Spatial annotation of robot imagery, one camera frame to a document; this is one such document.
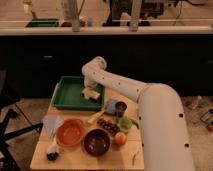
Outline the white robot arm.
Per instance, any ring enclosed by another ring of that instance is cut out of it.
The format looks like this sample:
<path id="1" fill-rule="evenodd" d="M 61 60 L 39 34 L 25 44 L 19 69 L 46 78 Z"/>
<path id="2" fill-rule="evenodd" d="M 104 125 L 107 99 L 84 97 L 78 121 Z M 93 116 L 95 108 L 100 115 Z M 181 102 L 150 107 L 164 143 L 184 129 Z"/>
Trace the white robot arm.
<path id="1" fill-rule="evenodd" d="M 138 104 L 145 171 L 195 171 L 183 105 L 166 84 L 144 83 L 106 71 L 98 56 L 82 67 L 84 85 L 101 84 Z"/>

